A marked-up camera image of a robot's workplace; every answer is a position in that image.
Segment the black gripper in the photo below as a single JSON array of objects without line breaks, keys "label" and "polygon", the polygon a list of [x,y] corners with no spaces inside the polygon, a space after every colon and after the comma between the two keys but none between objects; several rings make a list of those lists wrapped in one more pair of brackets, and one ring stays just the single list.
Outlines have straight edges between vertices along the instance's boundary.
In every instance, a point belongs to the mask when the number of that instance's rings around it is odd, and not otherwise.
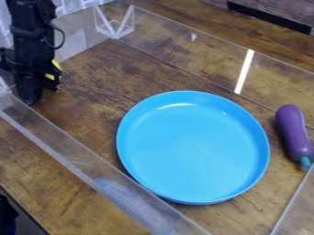
[{"label": "black gripper", "polygon": [[13,48],[0,48],[0,69],[15,75],[17,94],[32,106],[41,98],[43,90],[60,90],[60,77],[44,74],[52,67],[55,51],[65,43],[65,33],[56,26],[27,30],[9,27]]}]

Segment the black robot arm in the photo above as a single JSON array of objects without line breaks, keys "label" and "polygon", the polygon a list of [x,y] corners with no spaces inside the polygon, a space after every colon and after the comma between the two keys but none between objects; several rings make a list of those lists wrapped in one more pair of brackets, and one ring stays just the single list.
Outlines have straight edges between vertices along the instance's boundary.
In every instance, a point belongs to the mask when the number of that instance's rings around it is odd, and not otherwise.
[{"label": "black robot arm", "polygon": [[7,0],[11,16],[11,49],[0,48],[0,69],[13,74],[19,97],[31,106],[43,90],[60,90],[61,67],[55,59],[65,39],[55,45],[55,31],[65,32],[52,21],[56,5],[52,0]]}]

